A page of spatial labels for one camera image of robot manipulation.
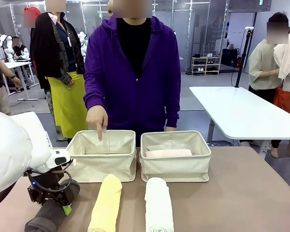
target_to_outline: shoe rack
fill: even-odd
[[[220,70],[220,64],[221,64],[221,56],[216,56],[216,57],[199,57],[199,58],[195,58],[192,57],[191,58],[191,67],[192,67],[192,75],[194,73],[198,73],[200,75],[206,75],[210,74],[210,73],[219,73]]]

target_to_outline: storage bin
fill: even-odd
[[[106,130],[99,142],[95,130],[78,132],[67,147],[73,163],[69,172],[79,183],[99,183],[108,174],[121,182],[135,179],[135,132]]]
[[[147,158],[146,151],[190,149],[192,156]],[[154,132],[141,137],[142,180],[160,177],[166,182],[207,182],[211,150],[197,131]]]

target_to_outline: beige pants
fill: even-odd
[[[7,93],[5,87],[0,88],[0,112],[9,115],[10,114],[10,104],[7,98]]]

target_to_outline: yellow skirt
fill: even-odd
[[[73,138],[77,132],[88,130],[87,109],[83,100],[85,81],[82,74],[68,74],[74,82],[72,87],[53,77],[47,79],[52,91],[56,126],[61,127],[64,137]]]

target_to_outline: orange skirt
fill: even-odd
[[[290,92],[285,92],[282,88],[276,90],[274,105],[290,114]]]

